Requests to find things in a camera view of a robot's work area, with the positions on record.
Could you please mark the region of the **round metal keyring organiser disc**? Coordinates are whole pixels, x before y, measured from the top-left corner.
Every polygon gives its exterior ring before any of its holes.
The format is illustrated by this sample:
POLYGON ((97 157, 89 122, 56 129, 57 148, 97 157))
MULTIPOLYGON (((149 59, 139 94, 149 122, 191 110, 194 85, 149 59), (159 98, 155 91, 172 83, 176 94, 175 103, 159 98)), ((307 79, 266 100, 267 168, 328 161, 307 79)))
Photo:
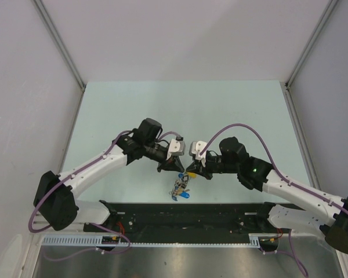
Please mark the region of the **round metal keyring organiser disc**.
POLYGON ((189 189, 187 189, 188 183, 191 177, 188 172, 179 173, 178 179, 175 181, 172 190, 169 192, 171 199, 176 202, 179 197, 188 199, 190 197, 189 189))

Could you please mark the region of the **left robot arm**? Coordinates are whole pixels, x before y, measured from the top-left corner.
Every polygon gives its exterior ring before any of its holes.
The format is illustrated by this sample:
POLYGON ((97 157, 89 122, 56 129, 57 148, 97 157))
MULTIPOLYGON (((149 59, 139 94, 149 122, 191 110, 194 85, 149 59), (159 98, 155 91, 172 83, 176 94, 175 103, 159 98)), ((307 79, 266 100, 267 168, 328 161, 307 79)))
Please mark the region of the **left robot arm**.
POLYGON ((154 119, 142 120, 139 127, 120 132, 107 149, 69 171, 41 176, 33 201, 34 211, 28 221, 32 233, 49 228, 62 231, 72 224, 97 224, 111 231, 117 218, 105 201, 80 201, 79 196, 106 175, 130 165, 141 158, 157 162, 157 171, 184 172, 180 161, 185 150, 183 137, 173 132, 174 139, 166 145, 162 125, 154 119))

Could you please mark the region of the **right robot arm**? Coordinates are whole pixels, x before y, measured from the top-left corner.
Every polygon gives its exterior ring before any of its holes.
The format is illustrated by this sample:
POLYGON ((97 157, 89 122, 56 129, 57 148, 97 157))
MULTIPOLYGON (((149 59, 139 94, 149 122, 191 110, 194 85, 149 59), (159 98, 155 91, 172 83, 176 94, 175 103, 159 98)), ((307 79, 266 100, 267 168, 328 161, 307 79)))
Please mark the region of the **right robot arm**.
POLYGON ((221 140, 218 155, 211 155, 207 146, 203 141, 191 143, 189 154, 193 161, 187 171, 207 180, 214 174, 235 174, 247 189, 278 196, 298 207, 289 211, 273 203, 263 205, 256 217, 260 231, 270 232, 276 227, 309 233, 348 254, 348 196, 336 196, 298 184, 271 163, 250 156, 236 137, 221 140))

